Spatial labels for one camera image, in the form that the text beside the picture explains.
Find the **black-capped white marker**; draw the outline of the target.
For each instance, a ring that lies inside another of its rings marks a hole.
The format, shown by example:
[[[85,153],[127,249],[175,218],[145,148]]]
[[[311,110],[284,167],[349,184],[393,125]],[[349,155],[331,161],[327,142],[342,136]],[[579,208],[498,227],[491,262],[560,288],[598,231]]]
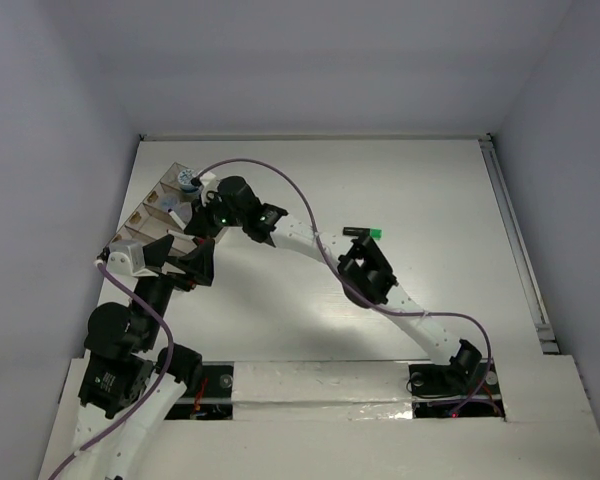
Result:
[[[174,210],[169,210],[168,214],[181,230],[184,230],[186,228],[186,224]]]

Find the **blue-lidded cleaning gel jar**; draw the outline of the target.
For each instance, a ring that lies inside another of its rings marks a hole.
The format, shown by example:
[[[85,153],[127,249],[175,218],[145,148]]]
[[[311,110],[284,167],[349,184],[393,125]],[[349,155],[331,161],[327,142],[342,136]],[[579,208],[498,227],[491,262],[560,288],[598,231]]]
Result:
[[[181,191],[194,193],[200,189],[200,183],[196,178],[197,173],[192,169],[181,170],[176,179]]]

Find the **clear jar of paper clips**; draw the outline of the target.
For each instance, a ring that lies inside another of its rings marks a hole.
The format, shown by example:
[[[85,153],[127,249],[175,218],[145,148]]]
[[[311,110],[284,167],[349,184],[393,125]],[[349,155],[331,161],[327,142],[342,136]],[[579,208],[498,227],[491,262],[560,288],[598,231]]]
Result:
[[[177,208],[181,203],[178,195],[173,193],[165,193],[158,198],[157,208],[165,213],[169,213]]]

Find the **green-capped black highlighter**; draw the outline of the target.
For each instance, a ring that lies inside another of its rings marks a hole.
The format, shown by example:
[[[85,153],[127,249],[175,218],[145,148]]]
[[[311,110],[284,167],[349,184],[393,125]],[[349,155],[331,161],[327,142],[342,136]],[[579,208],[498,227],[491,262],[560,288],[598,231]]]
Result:
[[[382,238],[383,231],[381,229],[367,227],[344,227],[342,229],[342,234],[348,237],[370,236],[371,238],[378,240]]]

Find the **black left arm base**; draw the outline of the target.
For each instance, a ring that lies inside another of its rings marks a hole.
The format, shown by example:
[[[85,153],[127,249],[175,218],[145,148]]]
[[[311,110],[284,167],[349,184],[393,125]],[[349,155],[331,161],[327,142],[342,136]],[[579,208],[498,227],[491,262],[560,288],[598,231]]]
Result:
[[[167,420],[219,421],[233,418],[234,364],[204,364],[202,382],[195,393],[186,393],[166,415]]]

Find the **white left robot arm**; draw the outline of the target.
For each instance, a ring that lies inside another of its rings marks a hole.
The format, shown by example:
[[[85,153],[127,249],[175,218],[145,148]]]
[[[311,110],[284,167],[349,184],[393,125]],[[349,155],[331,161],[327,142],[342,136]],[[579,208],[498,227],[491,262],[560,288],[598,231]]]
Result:
[[[175,343],[165,314],[175,291],[211,285],[216,243],[197,240],[184,255],[172,254],[173,243],[172,235],[146,245],[120,240],[97,257],[96,268],[129,301],[103,303],[88,319],[66,479],[132,478],[176,401],[204,388],[201,355]]]

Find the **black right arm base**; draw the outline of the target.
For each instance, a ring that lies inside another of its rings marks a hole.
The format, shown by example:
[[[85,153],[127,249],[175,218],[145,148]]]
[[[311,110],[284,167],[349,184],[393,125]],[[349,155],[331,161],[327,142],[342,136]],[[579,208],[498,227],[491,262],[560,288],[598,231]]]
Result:
[[[416,419],[506,417],[495,365],[486,360],[468,381],[452,380],[445,367],[429,363],[411,364],[408,372]]]

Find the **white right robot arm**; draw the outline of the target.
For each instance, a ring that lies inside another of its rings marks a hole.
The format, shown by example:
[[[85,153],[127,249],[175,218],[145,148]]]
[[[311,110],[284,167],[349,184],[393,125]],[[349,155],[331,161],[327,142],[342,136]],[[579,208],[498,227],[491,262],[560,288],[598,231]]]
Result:
[[[199,198],[192,202],[189,235],[211,237],[235,227],[257,243],[324,264],[352,303],[381,313],[428,354],[435,365],[434,378],[448,390],[462,392],[476,381],[482,360],[479,349],[451,333],[411,299],[370,235],[321,234],[285,209],[259,200],[240,176],[218,180],[208,173],[190,183]]]

